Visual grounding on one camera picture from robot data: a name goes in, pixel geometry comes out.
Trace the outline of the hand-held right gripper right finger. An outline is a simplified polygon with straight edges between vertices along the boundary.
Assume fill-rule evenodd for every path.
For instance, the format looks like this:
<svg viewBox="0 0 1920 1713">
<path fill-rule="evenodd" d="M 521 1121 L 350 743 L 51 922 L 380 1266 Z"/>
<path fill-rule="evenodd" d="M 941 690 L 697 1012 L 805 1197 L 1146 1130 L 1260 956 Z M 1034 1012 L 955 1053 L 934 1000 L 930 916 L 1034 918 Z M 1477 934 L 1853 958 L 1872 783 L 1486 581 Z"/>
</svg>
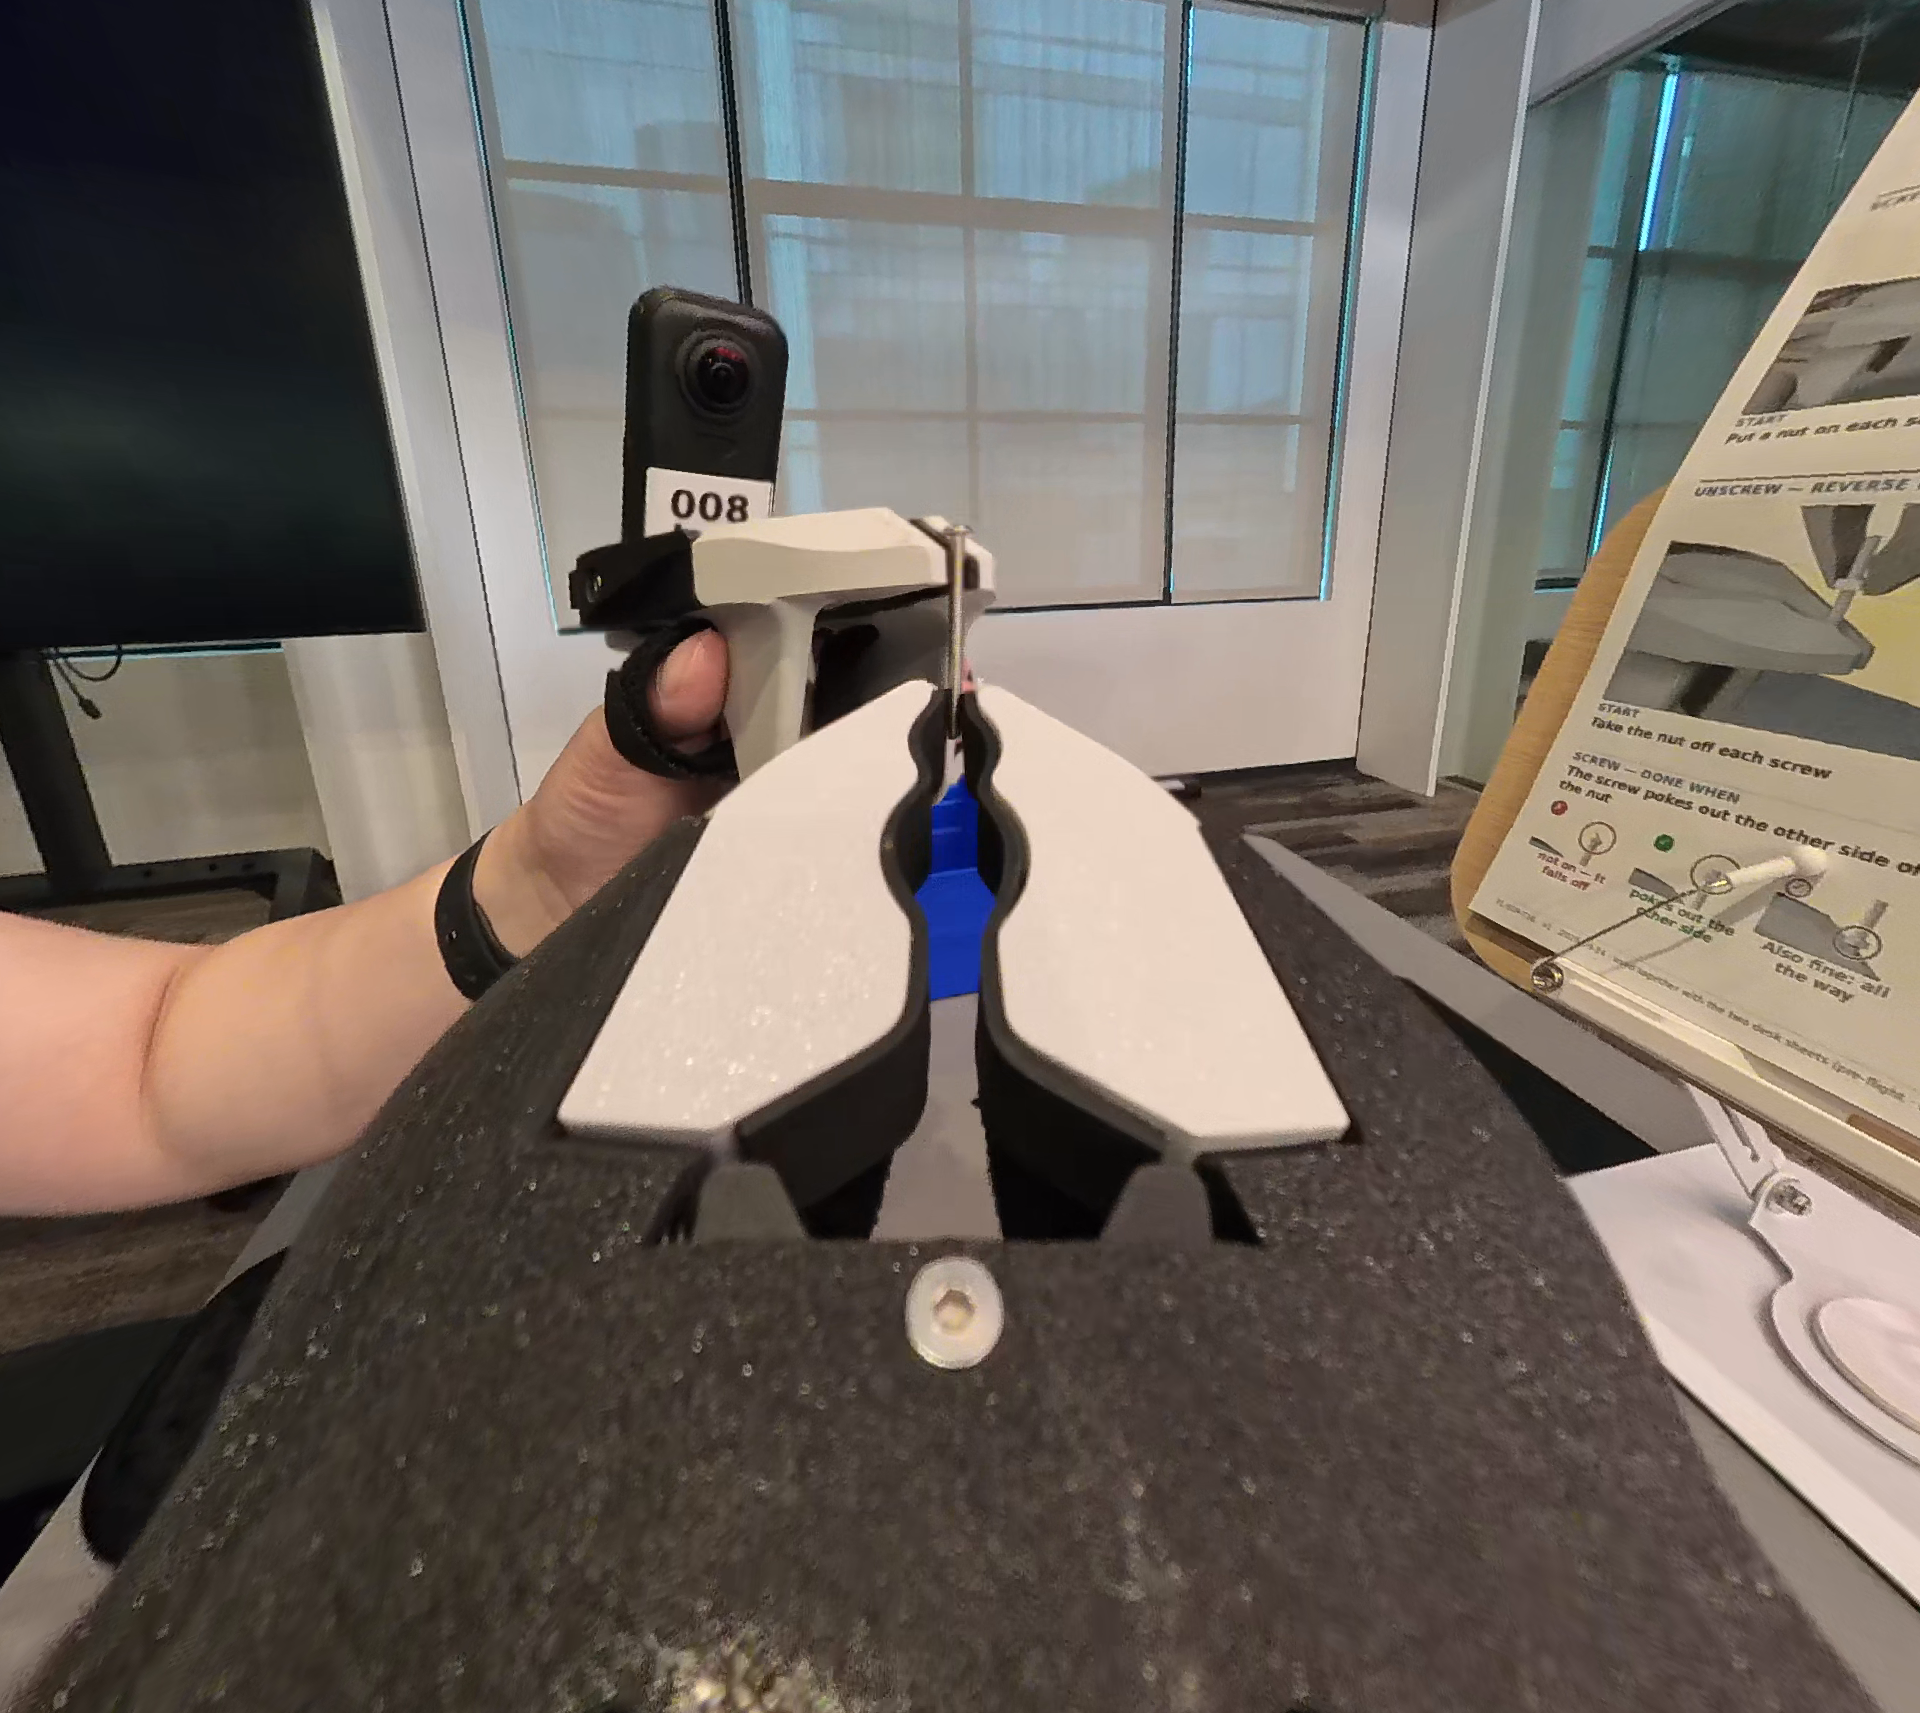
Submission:
<svg viewBox="0 0 1920 1713">
<path fill-rule="evenodd" d="M 1353 1115 L 1201 821 L 1154 777 L 979 685 L 966 708 L 987 1072 L 1174 1155 L 1333 1146 Z"/>
</svg>

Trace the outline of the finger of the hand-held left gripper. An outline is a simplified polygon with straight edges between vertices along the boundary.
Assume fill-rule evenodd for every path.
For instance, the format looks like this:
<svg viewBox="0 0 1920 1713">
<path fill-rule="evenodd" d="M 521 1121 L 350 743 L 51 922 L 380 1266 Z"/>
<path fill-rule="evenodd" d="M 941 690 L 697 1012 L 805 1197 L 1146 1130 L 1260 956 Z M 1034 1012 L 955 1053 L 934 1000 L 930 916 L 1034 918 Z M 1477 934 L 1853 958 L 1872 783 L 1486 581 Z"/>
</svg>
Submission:
<svg viewBox="0 0 1920 1713">
<path fill-rule="evenodd" d="M 943 600 L 955 537 L 943 518 L 911 519 L 884 506 L 711 527 L 690 539 L 696 600 L 727 622 L 775 607 L 821 615 L 905 596 Z"/>
</svg>

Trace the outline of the black wristband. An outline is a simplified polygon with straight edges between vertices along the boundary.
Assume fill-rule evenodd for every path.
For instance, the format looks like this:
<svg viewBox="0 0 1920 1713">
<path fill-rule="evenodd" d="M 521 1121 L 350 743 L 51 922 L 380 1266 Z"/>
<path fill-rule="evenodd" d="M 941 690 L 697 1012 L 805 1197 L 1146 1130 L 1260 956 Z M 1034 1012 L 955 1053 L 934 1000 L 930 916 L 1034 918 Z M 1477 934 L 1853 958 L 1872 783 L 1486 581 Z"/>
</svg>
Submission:
<svg viewBox="0 0 1920 1713">
<path fill-rule="evenodd" d="M 463 1004 L 478 1004 L 529 956 L 503 940 L 478 901 L 477 878 L 488 843 L 492 831 L 477 835 L 458 857 L 450 857 L 431 916 L 438 961 Z"/>
</svg>

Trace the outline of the black wrist rest pad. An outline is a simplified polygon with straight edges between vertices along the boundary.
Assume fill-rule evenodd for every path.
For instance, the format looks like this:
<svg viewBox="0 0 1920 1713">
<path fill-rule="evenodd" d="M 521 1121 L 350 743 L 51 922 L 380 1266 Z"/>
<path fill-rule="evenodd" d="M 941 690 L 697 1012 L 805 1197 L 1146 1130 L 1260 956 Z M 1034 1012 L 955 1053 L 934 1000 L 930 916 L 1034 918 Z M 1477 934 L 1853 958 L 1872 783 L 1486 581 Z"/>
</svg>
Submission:
<svg viewBox="0 0 1920 1713">
<path fill-rule="evenodd" d="M 115 1570 L 130 1554 L 192 1457 L 281 1265 L 285 1251 L 270 1251 L 188 1317 L 110 1422 L 78 1511 L 102 1563 Z"/>
</svg>

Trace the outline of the wooden backing board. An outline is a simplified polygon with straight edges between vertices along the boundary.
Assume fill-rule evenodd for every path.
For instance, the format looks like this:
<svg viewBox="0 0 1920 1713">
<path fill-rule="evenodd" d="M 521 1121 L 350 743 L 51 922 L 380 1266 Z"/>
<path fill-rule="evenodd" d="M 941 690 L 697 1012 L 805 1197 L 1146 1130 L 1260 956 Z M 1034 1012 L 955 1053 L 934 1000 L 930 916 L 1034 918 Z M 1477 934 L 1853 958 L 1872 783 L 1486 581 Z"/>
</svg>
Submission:
<svg viewBox="0 0 1920 1713">
<path fill-rule="evenodd" d="M 1507 731 L 1493 777 L 1486 781 L 1475 813 L 1458 835 L 1447 874 L 1451 922 L 1475 958 L 1520 992 L 1534 992 L 1529 966 L 1540 958 L 1539 949 L 1515 934 L 1477 918 L 1475 892 L 1499 856 L 1549 752 L 1561 735 L 1575 695 L 1597 659 L 1602 634 L 1624 600 L 1632 564 L 1640 553 L 1644 530 L 1665 502 L 1665 488 L 1644 494 L 1597 545 L 1588 569 L 1572 591 L 1567 616 L 1561 622 L 1544 662 L 1524 700 L 1515 729 Z"/>
</svg>

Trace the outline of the grey desk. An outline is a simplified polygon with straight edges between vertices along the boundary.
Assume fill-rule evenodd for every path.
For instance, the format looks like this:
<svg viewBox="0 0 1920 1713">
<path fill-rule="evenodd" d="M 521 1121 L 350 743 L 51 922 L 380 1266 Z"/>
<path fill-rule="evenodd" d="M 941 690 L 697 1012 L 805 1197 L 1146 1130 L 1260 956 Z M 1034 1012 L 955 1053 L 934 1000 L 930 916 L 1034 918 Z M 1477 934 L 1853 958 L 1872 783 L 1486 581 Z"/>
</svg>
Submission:
<svg viewBox="0 0 1920 1713">
<path fill-rule="evenodd" d="M 1354 1134 L 1247 1246 L 669 1243 L 702 1155 L 552 1121 L 669 831 L 326 1184 L 176 1489 L 17 1708 L 1872 1708 L 1742 1532 L 1482 1065 L 1227 874 Z"/>
</svg>

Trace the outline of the large black display screen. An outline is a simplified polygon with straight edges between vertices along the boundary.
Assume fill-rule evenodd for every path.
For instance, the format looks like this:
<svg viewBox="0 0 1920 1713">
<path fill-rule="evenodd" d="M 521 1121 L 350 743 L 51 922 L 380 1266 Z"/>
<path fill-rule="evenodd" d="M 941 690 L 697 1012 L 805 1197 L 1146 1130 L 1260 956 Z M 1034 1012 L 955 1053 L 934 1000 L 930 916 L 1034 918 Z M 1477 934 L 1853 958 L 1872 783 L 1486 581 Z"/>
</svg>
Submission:
<svg viewBox="0 0 1920 1713">
<path fill-rule="evenodd" d="M 308 0 L 5 0 L 5 646 L 419 628 Z"/>
</svg>

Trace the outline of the glass window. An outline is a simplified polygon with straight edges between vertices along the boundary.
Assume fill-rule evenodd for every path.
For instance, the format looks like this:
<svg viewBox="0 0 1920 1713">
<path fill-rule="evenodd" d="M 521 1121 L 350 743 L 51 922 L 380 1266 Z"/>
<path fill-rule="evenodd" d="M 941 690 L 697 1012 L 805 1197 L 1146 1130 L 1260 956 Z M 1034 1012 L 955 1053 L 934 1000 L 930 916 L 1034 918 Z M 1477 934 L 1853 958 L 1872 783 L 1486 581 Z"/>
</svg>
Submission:
<svg viewBox="0 0 1920 1713">
<path fill-rule="evenodd" d="M 1024 608 L 1331 596 L 1373 25 L 1244 0 L 462 0 L 552 622 L 651 286 L 787 340 L 771 511 Z"/>
</svg>

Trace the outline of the blue plastic bin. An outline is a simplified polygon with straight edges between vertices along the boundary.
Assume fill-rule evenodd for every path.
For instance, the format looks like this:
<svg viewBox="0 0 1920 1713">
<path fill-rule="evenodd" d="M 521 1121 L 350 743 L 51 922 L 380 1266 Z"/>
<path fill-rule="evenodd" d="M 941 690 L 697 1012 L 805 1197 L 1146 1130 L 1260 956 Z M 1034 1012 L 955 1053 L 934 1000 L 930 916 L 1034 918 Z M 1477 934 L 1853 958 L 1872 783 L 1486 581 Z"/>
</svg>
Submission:
<svg viewBox="0 0 1920 1713">
<path fill-rule="evenodd" d="M 917 906 L 930 927 L 930 997 L 958 1000 L 979 989 L 979 944 L 995 897 L 979 878 L 976 798 L 958 777 L 934 807 L 930 874 Z"/>
</svg>

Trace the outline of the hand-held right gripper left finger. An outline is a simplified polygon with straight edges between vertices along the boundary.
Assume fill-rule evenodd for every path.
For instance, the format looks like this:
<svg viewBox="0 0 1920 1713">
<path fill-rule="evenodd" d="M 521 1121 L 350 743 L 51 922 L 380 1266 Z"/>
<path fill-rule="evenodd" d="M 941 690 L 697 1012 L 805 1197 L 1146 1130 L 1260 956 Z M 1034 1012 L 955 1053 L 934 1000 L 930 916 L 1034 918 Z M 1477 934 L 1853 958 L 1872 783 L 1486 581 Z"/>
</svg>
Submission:
<svg viewBox="0 0 1920 1713">
<path fill-rule="evenodd" d="M 560 1100 L 594 1140 L 878 1172 L 930 1092 L 917 881 L 941 690 L 911 678 L 799 741 L 705 821 Z"/>
</svg>

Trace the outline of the printed instruction sheet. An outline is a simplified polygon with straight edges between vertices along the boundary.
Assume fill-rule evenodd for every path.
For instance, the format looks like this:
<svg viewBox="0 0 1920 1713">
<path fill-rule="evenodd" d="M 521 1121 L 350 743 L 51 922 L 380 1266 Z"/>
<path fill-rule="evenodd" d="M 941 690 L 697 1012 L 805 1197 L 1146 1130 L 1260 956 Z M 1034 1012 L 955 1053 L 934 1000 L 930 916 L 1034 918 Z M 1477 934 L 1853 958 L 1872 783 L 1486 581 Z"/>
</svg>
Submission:
<svg viewBox="0 0 1920 1713">
<path fill-rule="evenodd" d="M 1765 1126 L 1918 1140 L 1918 99 L 1665 490 L 1470 911 Z M 1794 843 L 1820 881 L 1712 892 Z"/>
</svg>

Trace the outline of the person's left hand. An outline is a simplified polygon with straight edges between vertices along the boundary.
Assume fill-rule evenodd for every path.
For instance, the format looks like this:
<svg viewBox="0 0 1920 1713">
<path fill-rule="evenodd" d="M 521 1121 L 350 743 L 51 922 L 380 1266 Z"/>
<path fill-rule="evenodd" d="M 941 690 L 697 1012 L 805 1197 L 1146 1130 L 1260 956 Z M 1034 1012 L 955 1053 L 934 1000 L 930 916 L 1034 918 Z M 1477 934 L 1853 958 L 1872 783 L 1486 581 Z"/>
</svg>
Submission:
<svg viewBox="0 0 1920 1713">
<path fill-rule="evenodd" d="M 711 748 L 727 678 L 722 631 L 677 644 L 641 686 L 655 731 L 679 753 Z M 477 906 L 499 944 L 523 958 L 677 819 L 705 813 L 727 788 L 727 777 L 679 781 L 630 766 L 602 711 L 591 711 L 529 804 L 488 835 Z"/>
</svg>

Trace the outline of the person's left forearm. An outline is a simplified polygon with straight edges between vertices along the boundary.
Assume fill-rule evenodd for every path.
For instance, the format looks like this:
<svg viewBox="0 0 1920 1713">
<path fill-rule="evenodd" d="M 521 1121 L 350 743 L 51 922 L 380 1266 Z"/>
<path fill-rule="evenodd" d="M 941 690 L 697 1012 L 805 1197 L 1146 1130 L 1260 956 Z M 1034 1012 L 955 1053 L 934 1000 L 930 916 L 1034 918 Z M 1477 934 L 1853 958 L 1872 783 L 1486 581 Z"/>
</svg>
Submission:
<svg viewBox="0 0 1920 1713">
<path fill-rule="evenodd" d="M 450 865 L 214 949 L 5 916 L 5 1214 L 108 1214 L 331 1160 L 458 1027 Z"/>
</svg>

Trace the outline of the white stand base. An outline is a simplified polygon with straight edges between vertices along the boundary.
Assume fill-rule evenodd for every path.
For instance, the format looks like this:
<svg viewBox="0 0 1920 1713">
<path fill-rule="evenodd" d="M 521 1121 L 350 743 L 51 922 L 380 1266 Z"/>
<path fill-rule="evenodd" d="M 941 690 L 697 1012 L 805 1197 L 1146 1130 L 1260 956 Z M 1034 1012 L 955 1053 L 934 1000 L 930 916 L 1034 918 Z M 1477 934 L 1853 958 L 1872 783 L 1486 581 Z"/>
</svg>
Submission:
<svg viewBox="0 0 1920 1713">
<path fill-rule="evenodd" d="M 1644 1155 L 1572 1179 L 1746 1529 L 1918 1708 L 1918 1140 L 1812 1150 L 1638 1064 L 1572 1078 Z"/>
</svg>

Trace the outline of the thin metal screw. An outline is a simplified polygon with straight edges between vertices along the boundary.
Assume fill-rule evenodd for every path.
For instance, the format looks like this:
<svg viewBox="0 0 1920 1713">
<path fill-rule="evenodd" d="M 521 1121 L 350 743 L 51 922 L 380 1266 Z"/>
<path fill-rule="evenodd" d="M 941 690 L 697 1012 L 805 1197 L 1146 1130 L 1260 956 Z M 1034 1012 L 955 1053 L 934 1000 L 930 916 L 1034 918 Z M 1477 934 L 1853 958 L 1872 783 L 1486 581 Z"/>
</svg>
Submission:
<svg viewBox="0 0 1920 1713">
<path fill-rule="evenodd" d="M 941 527 L 943 545 L 943 731 L 948 743 L 962 743 L 962 700 L 966 700 L 966 634 L 969 634 L 969 596 L 976 591 L 972 530 L 966 523 Z"/>
</svg>

